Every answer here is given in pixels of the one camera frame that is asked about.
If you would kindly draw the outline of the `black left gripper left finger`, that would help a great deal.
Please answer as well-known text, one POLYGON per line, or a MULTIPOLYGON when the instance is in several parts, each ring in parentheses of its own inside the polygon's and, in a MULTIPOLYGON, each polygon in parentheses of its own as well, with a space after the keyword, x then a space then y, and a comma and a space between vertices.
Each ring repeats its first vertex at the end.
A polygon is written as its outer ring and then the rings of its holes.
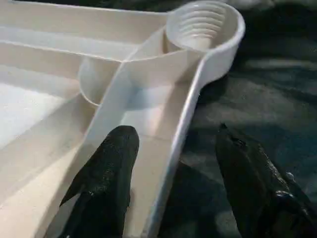
POLYGON ((120 238, 130 204, 140 140, 130 125, 114 128, 80 169, 60 205, 75 195, 61 238, 120 238))

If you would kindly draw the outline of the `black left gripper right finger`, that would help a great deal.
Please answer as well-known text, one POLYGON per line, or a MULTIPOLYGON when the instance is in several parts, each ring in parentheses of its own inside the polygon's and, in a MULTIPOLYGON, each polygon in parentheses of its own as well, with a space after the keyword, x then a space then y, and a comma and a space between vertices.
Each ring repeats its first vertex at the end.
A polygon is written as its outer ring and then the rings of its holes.
POLYGON ((317 236, 312 202, 257 140, 222 123, 215 153, 241 237, 317 236))

